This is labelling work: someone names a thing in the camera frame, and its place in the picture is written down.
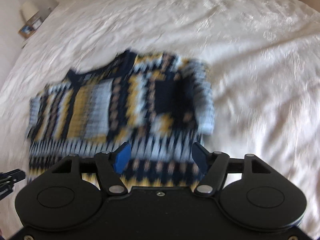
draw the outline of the white bed sheet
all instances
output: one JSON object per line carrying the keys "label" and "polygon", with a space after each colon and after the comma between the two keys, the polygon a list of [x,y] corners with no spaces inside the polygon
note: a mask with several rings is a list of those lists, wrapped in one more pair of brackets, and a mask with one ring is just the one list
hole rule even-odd
{"label": "white bed sheet", "polygon": [[[298,0],[65,0],[23,49],[0,95],[0,171],[27,170],[28,102],[71,67],[117,52],[166,50],[210,65],[216,110],[208,150],[255,153],[303,190],[301,228],[320,236],[320,14]],[[0,203],[6,237],[20,227]]]}

